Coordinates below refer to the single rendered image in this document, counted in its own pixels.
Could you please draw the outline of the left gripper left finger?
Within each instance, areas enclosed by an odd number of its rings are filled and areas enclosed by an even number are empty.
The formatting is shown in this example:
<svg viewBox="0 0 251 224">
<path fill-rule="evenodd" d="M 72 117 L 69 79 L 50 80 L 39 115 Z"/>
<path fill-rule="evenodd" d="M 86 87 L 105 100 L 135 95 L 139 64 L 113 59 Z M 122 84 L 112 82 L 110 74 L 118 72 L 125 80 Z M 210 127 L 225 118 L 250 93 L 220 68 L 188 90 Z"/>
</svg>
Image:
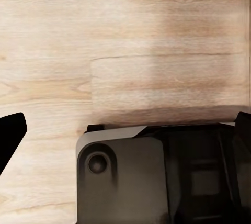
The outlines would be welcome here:
<svg viewBox="0 0 251 224">
<path fill-rule="evenodd" d="M 23 112 L 0 118 L 0 175 L 26 133 Z"/>
</svg>

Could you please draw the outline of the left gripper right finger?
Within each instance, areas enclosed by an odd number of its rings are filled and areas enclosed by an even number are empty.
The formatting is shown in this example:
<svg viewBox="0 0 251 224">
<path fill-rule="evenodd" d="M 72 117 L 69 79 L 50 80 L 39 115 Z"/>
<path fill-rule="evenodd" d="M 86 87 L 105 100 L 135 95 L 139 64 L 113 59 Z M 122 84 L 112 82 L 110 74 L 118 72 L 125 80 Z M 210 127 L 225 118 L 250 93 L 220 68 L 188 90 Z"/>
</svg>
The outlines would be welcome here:
<svg viewBox="0 0 251 224">
<path fill-rule="evenodd" d="M 239 112 L 234 130 L 251 154 L 251 114 Z"/>
</svg>

